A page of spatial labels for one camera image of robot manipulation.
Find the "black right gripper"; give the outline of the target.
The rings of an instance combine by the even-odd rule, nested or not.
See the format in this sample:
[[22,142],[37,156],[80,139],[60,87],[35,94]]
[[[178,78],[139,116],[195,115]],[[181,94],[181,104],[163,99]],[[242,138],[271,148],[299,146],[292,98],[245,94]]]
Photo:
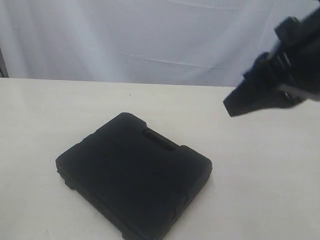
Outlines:
[[320,16],[288,17],[274,32],[274,48],[256,58],[243,83],[223,100],[230,117],[320,100]]

